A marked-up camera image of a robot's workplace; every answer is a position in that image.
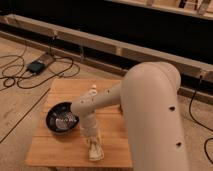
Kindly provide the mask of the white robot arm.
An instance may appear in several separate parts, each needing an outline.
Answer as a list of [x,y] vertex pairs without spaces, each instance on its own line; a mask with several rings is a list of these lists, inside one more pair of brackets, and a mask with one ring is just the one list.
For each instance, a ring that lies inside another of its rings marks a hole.
[[82,130],[92,135],[94,111],[122,107],[134,171],[189,171],[178,107],[179,71],[166,62],[131,68],[122,81],[93,97],[71,104]]

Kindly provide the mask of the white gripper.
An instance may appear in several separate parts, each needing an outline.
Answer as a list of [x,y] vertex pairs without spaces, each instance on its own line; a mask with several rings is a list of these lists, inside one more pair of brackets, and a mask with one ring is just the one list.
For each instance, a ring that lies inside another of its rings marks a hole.
[[96,136],[98,144],[102,147],[102,136],[99,133],[99,124],[95,115],[88,115],[80,118],[80,131],[86,138],[86,144],[89,150],[93,147],[93,136]]

